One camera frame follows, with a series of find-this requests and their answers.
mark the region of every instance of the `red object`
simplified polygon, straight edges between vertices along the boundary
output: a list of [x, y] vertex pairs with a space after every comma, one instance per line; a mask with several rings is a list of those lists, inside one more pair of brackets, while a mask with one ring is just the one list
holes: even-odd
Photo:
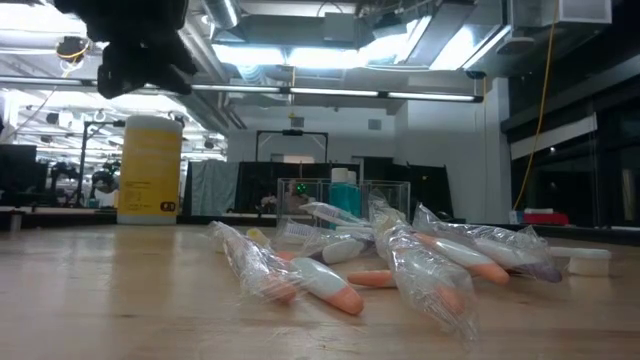
[[569, 225], [569, 217], [561, 213], [524, 214], [522, 220], [525, 224]]

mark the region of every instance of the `clear plastic bag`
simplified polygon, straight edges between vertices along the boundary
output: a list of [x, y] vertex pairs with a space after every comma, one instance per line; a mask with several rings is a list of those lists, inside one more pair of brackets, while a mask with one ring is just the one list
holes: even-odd
[[532, 227], [515, 232], [494, 226], [449, 224], [422, 204], [416, 208], [413, 227], [474, 249], [511, 272], [552, 283], [562, 280], [548, 253], [547, 242]]
[[404, 214], [384, 200], [373, 196], [369, 211], [378, 253], [387, 261], [404, 301], [437, 319], [445, 331], [476, 340], [476, 299], [469, 273], [425, 247]]
[[370, 228], [338, 226], [336, 231], [308, 238], [300, 256], [312, 258], [324, 265], [342, 263], [372, 253], [375, 238]]
[[321, 202], [305, 204], [300, 206], [300, 209], [306, 211], [312, 216], [336, 225], [369, 226], [369, 223], [366, 220], [360, 219], [338, 207]]
[[211, 224], [212, 237], [222, 243], [231, 269], [240, 279], [244, 292], [282, 303], [291, 302], [298, 286], [305, 279], [300, 272], [291, 270], [290, 264], [240, 234], [234, 228], [220, 222]]
[[321, 235], [331, 233], [333, 233], [332, 230], [301, 224], [291, 220], [291, 218], [287, 218], [278, 224], [273, 242], [276, 247], [288, 244], [302, 245], [307, 241], [317, 239]]

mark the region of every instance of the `purple plastic tip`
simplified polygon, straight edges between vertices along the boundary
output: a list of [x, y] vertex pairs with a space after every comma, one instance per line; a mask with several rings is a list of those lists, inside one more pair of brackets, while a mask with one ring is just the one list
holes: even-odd
[[562, 273], [553, 267], [553, 265], [546, 262], [520, 265], [513, 268], [513, 270], [551, 283], [562, 281]]

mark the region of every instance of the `canister label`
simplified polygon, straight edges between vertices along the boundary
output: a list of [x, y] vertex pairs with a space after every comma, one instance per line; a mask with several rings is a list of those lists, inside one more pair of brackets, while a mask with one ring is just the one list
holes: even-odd
[[178, 133], [125, 131], [118, 214], [177, 215], [181, 146]]

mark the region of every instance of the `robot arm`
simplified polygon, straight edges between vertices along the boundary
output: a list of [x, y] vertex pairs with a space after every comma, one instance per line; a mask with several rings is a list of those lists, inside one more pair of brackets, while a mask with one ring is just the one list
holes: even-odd
[[197, 72], [178, 36], [188, 0], [56, 0], [63, 13], [87, 24], [93, 41], [109, 42], [98, 68], [98, 92], [107, 99], [153, 84], [191, 93]]

